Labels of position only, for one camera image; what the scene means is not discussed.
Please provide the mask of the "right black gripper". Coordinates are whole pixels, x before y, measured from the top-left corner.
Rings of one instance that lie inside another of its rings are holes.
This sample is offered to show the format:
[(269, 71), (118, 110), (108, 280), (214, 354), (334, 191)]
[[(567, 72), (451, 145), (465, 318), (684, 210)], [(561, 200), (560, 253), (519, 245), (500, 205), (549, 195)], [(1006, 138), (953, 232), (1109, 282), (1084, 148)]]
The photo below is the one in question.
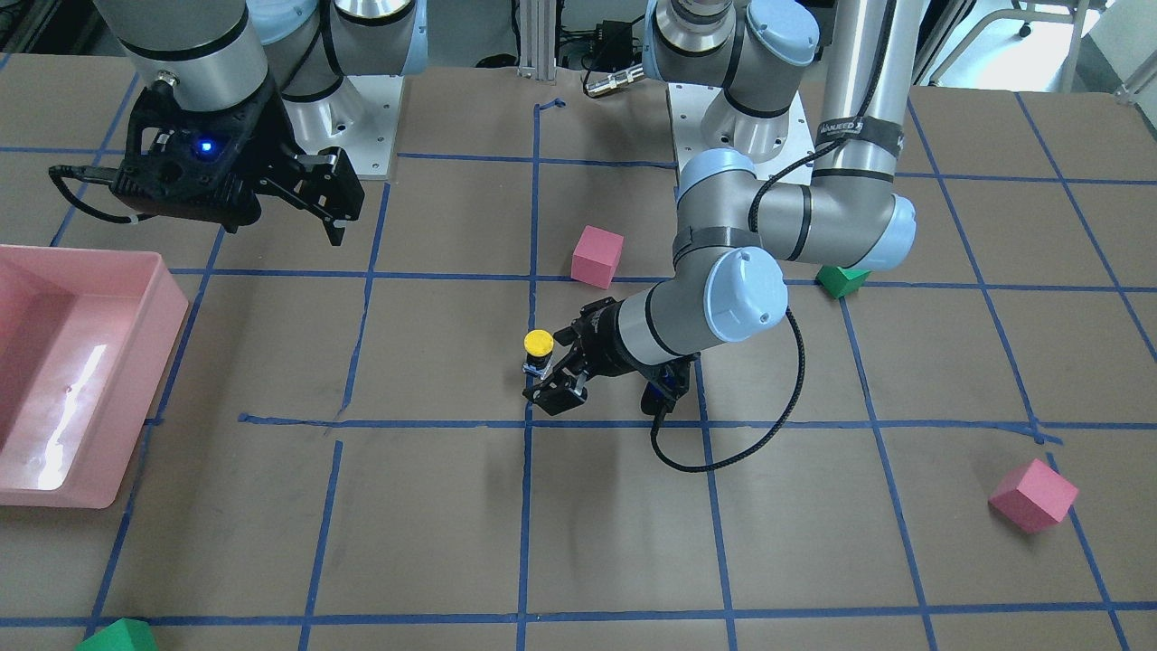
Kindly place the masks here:
[(156, 80), (128, 114), (127, 151), (110, 186), (128, 209), (200, 220), (235, 234), (261, 215), (257, 194), (278, 197), (320, 220), (331, 246), (360, 219), (364, 190), (339, 146), (303, 154), (273, 77), (234, 108), (179, 108)]

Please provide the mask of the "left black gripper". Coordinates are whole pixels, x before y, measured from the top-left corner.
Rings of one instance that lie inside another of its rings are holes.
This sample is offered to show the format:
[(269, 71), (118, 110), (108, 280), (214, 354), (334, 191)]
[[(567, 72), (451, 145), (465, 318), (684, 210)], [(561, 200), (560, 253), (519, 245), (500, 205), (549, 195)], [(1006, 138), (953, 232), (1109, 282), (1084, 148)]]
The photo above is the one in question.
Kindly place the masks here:
[(622, 304), (620, 299), (590, 302), (570, 325), (555, 331), (555, 342), (570, 349), (557, 365), (550, 362), (552, 354), (526, 353), (523, 371), (536, 379), (523, 391), (529, 404), (559, 415), (587, 402), (585, 384), (596, 376), (639, 373), (642, 364), (626, 350), (619, 328)]

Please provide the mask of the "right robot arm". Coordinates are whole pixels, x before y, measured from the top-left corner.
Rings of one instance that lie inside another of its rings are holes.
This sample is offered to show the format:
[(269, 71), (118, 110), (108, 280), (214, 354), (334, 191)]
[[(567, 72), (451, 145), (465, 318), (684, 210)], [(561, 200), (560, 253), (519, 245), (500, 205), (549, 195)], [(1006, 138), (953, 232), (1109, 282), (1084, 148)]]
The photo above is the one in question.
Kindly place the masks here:
[(196, 220), (228, 234), (260, 219), (260, 197), (314, 214), (331, 246), (360, 219), (381, 114), (354, 77), (426, 69), (423, 1), (100, 1), (100, 17), (142, 79), (105, 185), (137, 225)]

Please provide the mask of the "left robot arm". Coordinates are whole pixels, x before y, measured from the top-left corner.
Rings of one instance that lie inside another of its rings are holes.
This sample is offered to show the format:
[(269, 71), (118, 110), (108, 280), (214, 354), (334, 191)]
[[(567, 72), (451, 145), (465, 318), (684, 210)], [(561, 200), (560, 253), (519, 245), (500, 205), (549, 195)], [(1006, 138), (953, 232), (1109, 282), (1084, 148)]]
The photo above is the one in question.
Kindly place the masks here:
[(566, 353), (532, 373), (529, 404), (558, 415), (585, 402), (596, 376), (640, 373), (650, 386), (642, 410), (669, 410), (700, 352), (784, 318), (781, 262), (902, 262), (918, 223), (893, 182), (922, 7), (837, 3), (815, 151), (786, 162), (776, 138), (821, 40), (813, 14), (797, 1), (648, 3), (644, 74), (720, 93), (706, 148), (679, 169), (673, 276), (581, 308), (554, 335)]

